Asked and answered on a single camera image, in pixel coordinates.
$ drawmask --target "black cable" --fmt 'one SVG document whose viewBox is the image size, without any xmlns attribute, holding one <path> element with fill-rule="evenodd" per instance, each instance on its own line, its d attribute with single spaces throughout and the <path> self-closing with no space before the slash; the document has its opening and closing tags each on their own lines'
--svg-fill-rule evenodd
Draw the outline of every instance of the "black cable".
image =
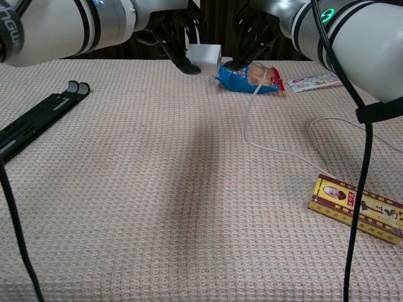
<svg viewBox="0 0 403 302">
<path fill-rule="evenodd" d="M 23 230 L 21 227 L 21 223 L 20 223 L 20 217 L 18 215 L 18 210 L 17 210 L 17 206 L 15 204 L 13 191 L 12 191 L 10 183 L 8 181 L 6 169 L 4 168 L 3 159 L 1 156 L 0 156 L 0 181 L 1 181 L 1 185 L 4 190 L 4 195 L 7 200 L 11 219 L 13 221 L 15 235 L 17 237 L 17 242 L 18 242 L 18 247 L 19 247 L 20 253 L 21 253 L 21 258 L 23 259 L 25 268 L 31 277 L 32 284 L 35 289 L 35 293 L 37 294 L 37 297 L 38 297 L 38 301 L 45 302 L 42 292 L 40 290 L 40 285 L 39 285 L 37 275 L 35 274 L 35 271 L 32 267 L 30 258 L 28 256 L 28 251 L 26 250 L 24 234 L 23 234 Z"/>
<path fill-rule="evenodd" d="M 334 71 L 340 78 L 341 82 L 345 86 L 345 88 L 348 91 L 348 93 L 350 94 L 350 96 L 354 99 L 354 102 L 357 104 L 357 106 L 359 108 L 365 107 L 365 103 L 361 99 L 360 95 L 358 94 L 358 92 L 356 91 L 356 89 L 354 88 L 354 86 L 352 85 L 350 80 L 347 78 L 346 73 L 344 72 L 343 68 L 341 67 L 339 60 L 337 59 L 336 54 L 334 53 L 334 51 L 332 49 L 332 45 L 329 42 L 329 37 L 327 36 L 326 29 L 321 20 L 321 12 L 319 11 L 318 0 L 311 0 L 311 4 L 312 4 L 312 10 L 314 12 L 314 19 L 315 19 L 316 27 L 321 36 L 321 42 L 323 43 L 324 48 L 326 49 L 326 52 L 329 54 L 329 57 L 331 59 L 331 65 L 334 68 Z M 360 217 L 361 200 L 363 197 L 366 177 L 368 175 L 368 169 L 369 169 L 370 161 L 371 161 L 372 141 L 373 141 L 372 124 L 371 123 L 365 124 L 365 130 L 366 130 L 366 142 L 365 142 L 364 159 L 363 159 L 363 165 L 361 168 L 361 175 L 360 175 L 360 181 L 359 181 L 358 189 L 357 189 L 356 201 L 355 201 L 355 205 L 354 205 L 353 221 L 351 222 L 350 238 L 349 238 L 347 258 L 346 258 L 346 267 L 344 270 L 344 287 L 343 287 L 344 302 L 348 302 L 351 263 L 353 260 L 358 220 Z"/>
<path fill-rule="evenodd" d="M 14 7 L 18 16 L 22 17 L 28 6 L 31 4 L 32 0 L 19 0 L 17 5 Z"/>
</svg>

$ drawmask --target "yellow box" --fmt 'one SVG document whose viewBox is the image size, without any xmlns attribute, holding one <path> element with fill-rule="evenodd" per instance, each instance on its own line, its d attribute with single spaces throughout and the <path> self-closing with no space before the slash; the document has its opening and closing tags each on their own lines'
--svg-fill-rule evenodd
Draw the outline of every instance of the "yellow box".
<svg viewBox="0 0 403 302">
<path fill-rule="evenodd" d="M 351 225 L 357 187 L 319 175 L 309 208 Z M 358 229 L 392 244 L 403 239 L 403 204 L 364 191 Z"/>
</svg>

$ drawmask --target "green indicator light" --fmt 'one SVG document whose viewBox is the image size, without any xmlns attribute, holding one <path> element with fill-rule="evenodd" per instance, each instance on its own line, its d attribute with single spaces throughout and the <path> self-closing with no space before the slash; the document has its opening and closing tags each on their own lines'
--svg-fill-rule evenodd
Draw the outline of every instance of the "green indicator light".
<svg viewBox="0 0 403 302">
<path fill-rule="evenodd" d="M 335 12 L 336 10 L 334 8 L 329 8 L 328 10 L 324 11 L 321 16 L 322 22 L 323 23 L 328 22 L 331 18 L 333 18 Z"/>
</svg>

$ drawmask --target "white cable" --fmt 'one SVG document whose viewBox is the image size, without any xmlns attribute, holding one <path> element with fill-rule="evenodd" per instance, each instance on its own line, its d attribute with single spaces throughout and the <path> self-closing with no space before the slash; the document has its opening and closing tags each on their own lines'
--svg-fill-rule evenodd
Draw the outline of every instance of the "white cable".
<svg viewBox="0 0 403 302">
<path fill-rule="evenodd" d="M 361 129 L 361 130 L 365 130 L 365 127 L 364 127 L 364 126 L 361 126 L 361 125 L 358 125 L 358 124 L 356 124 L 356 123 L 353 123 L 352 121 L 346 120 L 345 118 L 339 118 L 339 117 L 337 117 L 337 116 L 323 116 L 322 118 L 317 118 L 316 120 L 312 121 L 312 122 L 309 124 L 309 127 L 308 127 L 309 137 L 310 137 L 310 139 L 312 140 L 312 143 L 314 144 L 314 147 L 315 147 L 316 151 L 318 151 L 318 153 L 321 155 L 322 159 L 323 159 L 324 162 L 326 163 L 327 168 L 334 174 L 334 171 L 333 171 L 333 169 L 332 169 L 331 164 L 330 164 L 329 161 L 326 159 L 326 156 L 323 154 L 321 148 L 319 147 L 319 145 L 318 145 L 318 143 L 317 143 L 317 141 L 316 141 L 316 139 L 315 139 L 315 136 L 314 136 L 314 134 L 313 134 L 313 131 L 312 131 L 312 127 L 313 127 L 314 123 L 316 123 L 317 121 L 321 121 L 321 120 L 339 120 L 339 121 L 344 121 L 344 122 L 349 123 L 350 125 L 353 125 L 353 126 L 359 128 L 359 129 Z M 395 150 L 398 151 L 399 153 L 403 153 L 403 150 L 402 150 L 402 149 L 397 148 L 395 145 L 393 145 L 392 143 L 390 143 L 388 140 L 384 139 L 384 138 L 381 137 L 380 135 L 374 134 L 374 136 L 375 136 L 377 139 L 383 141 L 386 145 L 388 145 L 388 146 L 391 147 L 392 149 L 395 149 Z"/>
<path fill-rule="evenodd" d="M 264 68 L 264 75 L 263 75 L 263 77 L 262 77 L 262 81 L 260 82 L 259 86 L 258 86 L 258 87 L 256 88 L 256 90 L 254 91 L 254 93 L 253 93 L 253 95 L 252 95 L 250 101 L 248 101 L 248 106 L 247 106 L 247 110 L 246 110 L 246 114 L 245 114 L 245 118 L 244 118 L 244 138 L 245 138 L 246 142 L 249 143 L 250 145 L 252 145 L 253 147 L 259 148 L 259 149 L 261 149 L 261 150 L 269 151 L 269 152 L 272 152 L 272 153 L 278 153 L 278 154 L 284 154 L 284 155 L 291 155 L 291 156 L 294 156 L 294 157 L 296 157 L 296 158 L 298 158 L 298 159 L 304 161 L 305 163 L 307 163 L 307 164 L 310 165 L 311 167 L 313 167 L 313 168 L 315 168 L 315 169 L 321 171 L 322 173 L 324 173 L 324 174 L 326 174 L 326 175 L 328 175 L 328 176 L 330 176 L 330 177 L 332 177 L 332 178 L 336 178 L 335 176 L 333 176 L 333 175 L 332 175 L 331 173 L 329 173 L 328 171 L 325 171 L 325 170 L 321 169 L 320 167 L 317 167 L 316 165 L 314 165 L 313 163 L 309 162 L 308 160 L 306 160 L 305 158 L 303 158 L 302 156 L 300 156 L 300 155 L 298 155 L 298 154 L 295 154 L 295 153 L 292 153 L 292 152 L 287 152 L 287 151 L 282 151 L 282 150 L 276 150 L 276 149 L 272 149 L 272 148 L 262 147 L 262 146 L 260 146 L 260 145 L 258 145 L 258 144 L 255 144 L 255 143 L 249 141 L 249 139 L 247 138 L 247 122 L 248 122 L 248 120 L 249 120 L 249 115 L 250 115 L 252 106 L 253 106 L 253 104 L 254 104 L 254 102 L 255 102 L 255 100 L 256 100 L 256 95 L 258 94 L 258 92 L 259 92 L 260 89 L 262 88 L 262 86 L 263 86 L 263 81 L 266 79 L 267 70 L 266 70 L 266 68 L 265 68 L 264 66 L 262 66 L 262 67 Z"/>
</svg>

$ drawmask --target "dark background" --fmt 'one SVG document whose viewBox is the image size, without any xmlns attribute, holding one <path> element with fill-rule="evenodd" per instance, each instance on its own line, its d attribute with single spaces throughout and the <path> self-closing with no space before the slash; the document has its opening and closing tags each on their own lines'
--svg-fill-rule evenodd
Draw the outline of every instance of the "dark background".
<svg viewBox="0 0 403 302">
<path fill-rule="evenodd" d="M 383 3 L 403 6 L 403 0 L 383 0 Z M 204 12 L 208 26 L 208 42 L 221 44 L 222 55 L 231 57 L 231 38 L 234 16 L 245 0 L 201 0 L 201 10 Z M 139 43 L 136 33 L 129 41 L 115 47 L 95 50 L 91 53 L 80 55 L 79 59 L 168 59 L 160 46 L 148 47 Z M 291 40 L 280 38 L 272 48 L 268 48 L 260 58 L 261 60 L 307 60 L 300 55 L 292 45 Z"/>
</svg>

